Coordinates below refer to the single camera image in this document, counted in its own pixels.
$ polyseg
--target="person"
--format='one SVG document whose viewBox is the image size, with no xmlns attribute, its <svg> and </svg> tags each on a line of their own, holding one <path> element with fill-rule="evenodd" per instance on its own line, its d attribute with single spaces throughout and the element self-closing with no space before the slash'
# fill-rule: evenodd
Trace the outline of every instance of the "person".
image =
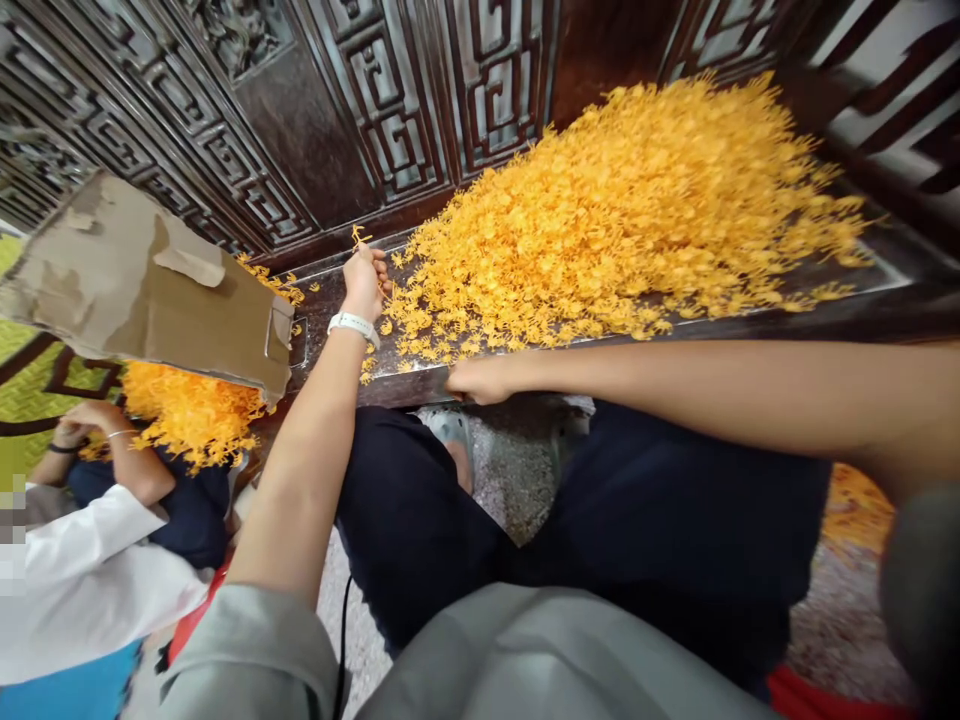
<svg viewBox="0 0 960 720">
<path fill-rule="evenodd" d="M 94 428 L 112 462 L 77 459 Z M 6 548 L 20 554 L 8 558 L 0 597 L 0 685 L 108 655 L 206 599 L 212 571 L 198 571 L 224 561 L 228 469 L 187 477 L 183 461 L 135 450 L 136 434 L 106 401 L 85 401 L 57 425 L 14 523 L 22 544 Z"/>
<path fill-rule="evenodd" d="M 378 318 L 383 258 L 360 245 L 345 264 L 342 312 Z M 468 453 L 412 415 L 356 409 L 366 345 L 330 330 L 162 717 L 339 715 L 314 614 L 335 523 L 395 660 L 357 717 L 777 717 L 764 679 L 809 585 L 835 460 L 899 509 L 891 644 L 943 700 L 930 693 L 960 637 L 955 349 L 672 342 L 460 362 L 447 388 L 481 404 L 596 399 L 543 528 L 516 548 L 458 483 Z"/>
</svg>

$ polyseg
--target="pile of yellow flowers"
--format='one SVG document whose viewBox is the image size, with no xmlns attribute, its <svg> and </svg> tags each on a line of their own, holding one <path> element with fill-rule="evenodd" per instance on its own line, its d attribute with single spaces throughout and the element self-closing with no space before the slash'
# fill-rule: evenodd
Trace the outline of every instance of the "pile of yellow flowers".
<svg viewBox="0 0 960 720">
<path fill-rule="evenodd" d="M 673 318 L 811 310 L 849 285 L 784 295 L 810 256 L 870 263 L 859 197 L 791 132 L 770 76 L 617 88 L 562 134 L 487 170 L 414 233 L 419 263 L 386 314 L 400 354 L 449 363 L 483 350 L 555 347 L 610 333 L 645 340 Z"/>
<path fill-rule="evenodd" d="M 303 291 L 290 285 L 297 280 L 293 273 L 283 280 L 270 278 L 267 268 L 249 264 L 249 256 L 241 254 L 237 261 L 294 306 L 303 302 Z M 182 455 L 191 465 L 191 474 L 226 462 L 238 465 L 243 451 L 257 445 L 250 423 L 263 417 L 267 409 L 256 388 L 140 361 L 127 363 L 121 382 L 127 413 L 151 421 L 133 446 L 163 447 Z M 83 456 L 95 459 L 106 449 L 101 439 Z"/>
</svg>

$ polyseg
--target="gray shirt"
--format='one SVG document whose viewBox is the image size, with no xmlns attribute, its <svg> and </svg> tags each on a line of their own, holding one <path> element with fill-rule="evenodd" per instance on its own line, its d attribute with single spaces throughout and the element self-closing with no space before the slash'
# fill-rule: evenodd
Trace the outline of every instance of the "gray shirt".
<svg viewBox="0 0 960 720">
<path fill-rule="evenodd" d="M 302 602 L 221 588 L 162 690 L 185 720 L 333 718 L 337 660 Z M 496 584 L 437 615 L 358 718 L 777 718 L 663 633 L 587 592 Z"/>
<path fill-rule="evenodd" d="M 960 484 L 897 513 L 881 585 L 891 646 L 930 707 L 960 657 Z M 337 660 L 293 597 L 221 588 L 164 684 L 177 720 L 332 720 Z M 642 620 L 587 592 L 490 585 L 437 615 L 358 718 L 779 717 Z"/>
</svg>

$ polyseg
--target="white shirt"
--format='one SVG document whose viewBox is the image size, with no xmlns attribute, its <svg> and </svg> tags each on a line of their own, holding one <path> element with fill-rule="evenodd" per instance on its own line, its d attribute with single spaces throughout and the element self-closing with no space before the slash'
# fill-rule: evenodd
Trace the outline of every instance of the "white shirt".
<svg viewBox="0 0 960 720">
<path fill-rule="evenodd" d="M 189 563 L 137 544 L 164 524 L 115 485 L 0 545 L 0 685 L 109 655 L 198 607 L 207 583 Z"/>
</svg>

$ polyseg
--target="blue fabric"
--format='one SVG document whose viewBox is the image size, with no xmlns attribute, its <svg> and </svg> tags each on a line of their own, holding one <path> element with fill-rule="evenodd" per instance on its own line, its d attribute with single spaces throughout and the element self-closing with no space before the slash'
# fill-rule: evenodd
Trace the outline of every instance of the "blue fabric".
<svg viewBox="0 0 960 720">
<path fill-rule="evenodd" d="M 115 720 L 140 663 L 138 640 L 112 655 L 0 690 L 0 718 Z"/>
<path fill-rule="evenodd" d="M 337 526 L 396 656 L 492 582 L 588 590 L 754 695 L 810 584 L 830 463 L 716 440 L 598 402 L 537 536 L 517 548 L 411 415 L 361 408 Z"/>
<path fill-rule="evenodd" d="M 165 453 L 158 455 L 177 485 L 160 501 L 170 521 L 152 533 L 150 541 L 176 553 L 198 570 L 220 567 L 229 542 L 224 516 L 230 506 L 230 468 L 203 468 L 196 476 L 190 476 L 183 460 Z M 113 484 L 113 463 L 109 462 L 78 462 L 67 475 L 67 486 L 80 508 L 102 497 Z"/>
</svg>

